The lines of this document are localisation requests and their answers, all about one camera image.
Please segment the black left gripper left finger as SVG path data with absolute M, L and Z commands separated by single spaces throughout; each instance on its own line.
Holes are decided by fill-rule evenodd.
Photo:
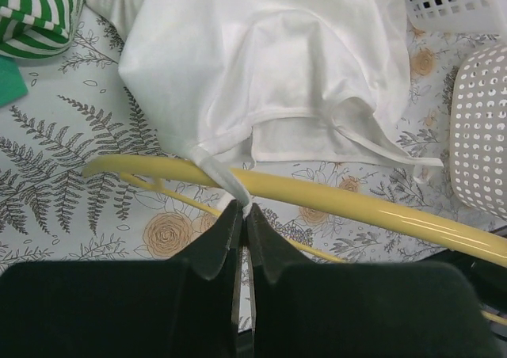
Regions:
M 1 276 L 4 357 L 233 357 L 242 210 L 158 261 L 38 261 Z

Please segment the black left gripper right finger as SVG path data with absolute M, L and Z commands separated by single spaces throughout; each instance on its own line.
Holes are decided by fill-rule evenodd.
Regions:
M 246 218 L 257 357 L 496 357 L 477 296 L 456 268 L 319 264 L 269 224 Z

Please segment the yellow plastic hanger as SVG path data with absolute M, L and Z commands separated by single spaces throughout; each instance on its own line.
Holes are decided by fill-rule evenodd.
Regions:
M 506 240 L 496 234 L 344 189 L 244 169 L 231 172 L 255 196 L 353 219 L 506 266 Z M 99 173 L 118 173 L 121 180 L 139 188 L 162 193 L 214 216 L 221 213 L 165 187 L 167 180 L 217 186 L 206 173 L 185 160 L 108 154 L 90 161 L 82 171 L 85 178 Z

